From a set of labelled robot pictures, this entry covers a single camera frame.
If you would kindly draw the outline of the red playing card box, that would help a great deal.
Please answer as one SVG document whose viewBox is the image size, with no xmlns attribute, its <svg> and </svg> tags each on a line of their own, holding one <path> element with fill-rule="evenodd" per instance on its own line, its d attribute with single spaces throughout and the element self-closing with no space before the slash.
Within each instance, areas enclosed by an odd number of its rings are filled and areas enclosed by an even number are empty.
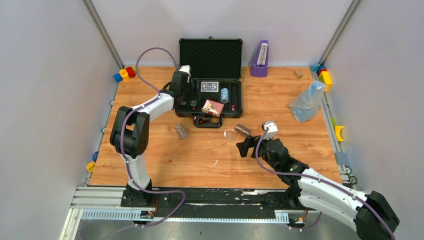
<svg viewBox="0 0 424 240">
<path fill-rule="evenodd" d="M 201 108 L 201 111 L 203 113 L 206 113 L 215 117 L 220 117 L 224 109 L 224 106 L 225 105 L 221 102 L 216 102 L 210 99 L 206 99 L 205 103 L 203 104 Z"/>
</svg>

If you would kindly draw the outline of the light blue chip stack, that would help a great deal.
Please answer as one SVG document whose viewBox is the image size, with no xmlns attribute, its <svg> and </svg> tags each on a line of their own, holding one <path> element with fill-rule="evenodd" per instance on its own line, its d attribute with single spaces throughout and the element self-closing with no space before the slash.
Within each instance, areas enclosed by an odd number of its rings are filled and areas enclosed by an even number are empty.
<svg viewBox="0 0 424 240">
<path fill-rule="evenodd" d="M 222 88 L 220 91 L 220 102 L 226 104 L 229 102 L 229 89 Z"/>
</svg>

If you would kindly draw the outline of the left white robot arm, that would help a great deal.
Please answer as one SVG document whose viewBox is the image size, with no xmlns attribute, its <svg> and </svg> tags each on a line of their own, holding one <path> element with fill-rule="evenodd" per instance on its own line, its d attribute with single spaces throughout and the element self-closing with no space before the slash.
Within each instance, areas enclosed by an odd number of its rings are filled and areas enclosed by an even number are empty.
<svg viewBox="0 0 424 240">
<path fill-rule="evenodd" d="M 191 68 L 183 65 L 154 98 L 134 107 L 122 106 L 117 111 L 110 143 L 120 154 L 127 171 L 125 196 L 127 199 L 134 198 L 142 207 L 149 206 L 154 195 L 145 164 L 150 124 L 183 101 L 188 95 L 190 82 Z"/>
</svg>

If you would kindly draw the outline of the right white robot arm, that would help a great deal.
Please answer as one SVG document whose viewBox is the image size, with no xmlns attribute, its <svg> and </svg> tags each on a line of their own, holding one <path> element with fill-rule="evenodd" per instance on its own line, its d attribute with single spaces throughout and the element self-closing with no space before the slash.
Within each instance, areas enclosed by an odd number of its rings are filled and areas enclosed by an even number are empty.
<svg viewBox="0 0 424 240">
<path fill-rule="evenodd" d="M 286 204 L 292 209 L 304 206 L 328 215 L 353 229 L 362 240 L 394 240 L 400 224 L 387 199 L 379 192 L 358 191 L 321 175 L 292 157 L 278 139 L 247 136 L 236 147 L 242 158 L 253 149 L 251 157 L 264 170 L 277 174 L 288 185 Z"/>
</svg>

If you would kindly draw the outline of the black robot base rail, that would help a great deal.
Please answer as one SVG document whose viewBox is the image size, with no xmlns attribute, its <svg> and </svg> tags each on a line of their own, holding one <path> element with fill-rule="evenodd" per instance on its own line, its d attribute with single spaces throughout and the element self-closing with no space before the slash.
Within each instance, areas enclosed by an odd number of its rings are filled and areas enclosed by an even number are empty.
<svg viewBox="0 0 424 240">
<path fill-rule="evenodd" d="M 136 224 L 312 223 L 319 212 L 290 200 L 283 189 L 160 187 L 149 203 L 140 203 L 125 187 L 84 186 L 70 207 L 83 220 L 123 220 Z"/>
</svg>

